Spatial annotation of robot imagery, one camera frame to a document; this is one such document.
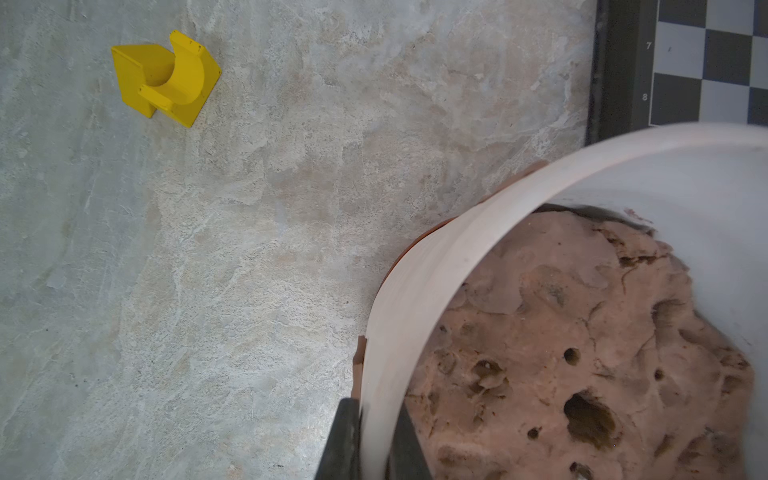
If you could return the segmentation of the white ceramic pot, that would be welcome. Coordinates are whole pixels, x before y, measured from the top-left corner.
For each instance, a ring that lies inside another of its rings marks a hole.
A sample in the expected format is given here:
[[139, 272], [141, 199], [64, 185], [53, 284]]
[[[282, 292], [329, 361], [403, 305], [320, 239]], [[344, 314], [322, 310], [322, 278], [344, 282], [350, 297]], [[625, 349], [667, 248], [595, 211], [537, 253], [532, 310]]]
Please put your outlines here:
[[365, 479], [763, 479], [767, 131], [656, 127], [406, 249], [368, 320]]

